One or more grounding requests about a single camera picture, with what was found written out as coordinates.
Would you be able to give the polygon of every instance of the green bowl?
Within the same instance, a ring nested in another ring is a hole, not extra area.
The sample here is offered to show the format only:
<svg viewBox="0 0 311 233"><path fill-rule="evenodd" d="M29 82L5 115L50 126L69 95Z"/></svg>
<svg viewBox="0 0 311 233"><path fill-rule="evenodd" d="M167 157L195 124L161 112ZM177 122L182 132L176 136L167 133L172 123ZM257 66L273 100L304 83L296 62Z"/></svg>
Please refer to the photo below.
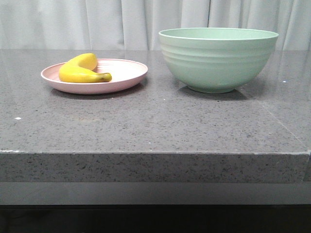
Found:
<svg viewBox="0 0 311 233"><path fill-rule="evenodd" d="M180 28L159 32L171 73L189 88L225 93L255 78L266 65L278 34L238 28Z"/></svg>

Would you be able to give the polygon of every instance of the banana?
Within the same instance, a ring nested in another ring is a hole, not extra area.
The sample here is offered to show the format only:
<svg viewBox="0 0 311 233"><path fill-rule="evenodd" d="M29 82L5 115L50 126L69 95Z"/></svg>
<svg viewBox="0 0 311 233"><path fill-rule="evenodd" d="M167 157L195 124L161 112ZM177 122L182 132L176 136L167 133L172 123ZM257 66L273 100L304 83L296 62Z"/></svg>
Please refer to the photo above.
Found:
<svg viewBox="0 0 311 233"><path fill-rule="evenodd" d="M59 69L59 79L68 83L101 83L112 80L110 73L96 73L97 58L93 53L76 56Z"/></svg>

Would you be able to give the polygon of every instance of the curtain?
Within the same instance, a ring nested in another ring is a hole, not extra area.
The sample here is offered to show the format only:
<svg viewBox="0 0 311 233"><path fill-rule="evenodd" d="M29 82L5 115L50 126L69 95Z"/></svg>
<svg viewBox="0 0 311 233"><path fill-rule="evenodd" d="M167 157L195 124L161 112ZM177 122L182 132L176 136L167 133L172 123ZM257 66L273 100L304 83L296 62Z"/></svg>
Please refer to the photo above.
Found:
<svg viewBox="0 0 311 233"><path fill-rule="evenodd" d="M158 32L235 27L310 50L311 0L1 0L1 49L160 50Z"/></svg>

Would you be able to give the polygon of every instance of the gray countertop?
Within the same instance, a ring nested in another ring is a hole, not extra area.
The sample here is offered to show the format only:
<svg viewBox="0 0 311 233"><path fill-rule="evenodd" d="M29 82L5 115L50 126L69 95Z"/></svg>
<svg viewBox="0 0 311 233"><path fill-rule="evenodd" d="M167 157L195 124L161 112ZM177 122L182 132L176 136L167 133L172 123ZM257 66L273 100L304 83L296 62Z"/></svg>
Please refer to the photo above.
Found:
<svg viewBox="0 0 311 233"><path fill-rule="evenodd" d="M225 94L188 89L160 51L92 51L148 66L117 93L64 93L40 77L83 52L0 50L0 182L311 181L311 52L276 51Z"/></svg>

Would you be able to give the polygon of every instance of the pink plate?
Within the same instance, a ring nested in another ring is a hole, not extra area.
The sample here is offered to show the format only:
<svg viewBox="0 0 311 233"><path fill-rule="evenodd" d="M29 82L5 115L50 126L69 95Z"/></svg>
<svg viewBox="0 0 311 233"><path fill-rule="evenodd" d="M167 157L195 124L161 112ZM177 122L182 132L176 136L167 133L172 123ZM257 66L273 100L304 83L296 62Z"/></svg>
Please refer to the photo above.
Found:
<svg viewBox="0 0 311 233"><path fill-rule="evenodd" d="M98 73L111 73L108 83L67 83L59 80L58 71L64 63L45 68L41 77L53 88L75 94L103 94L125 90L140 83L147 74L146 65L123 59L97 59L94 70Z"/></svg>

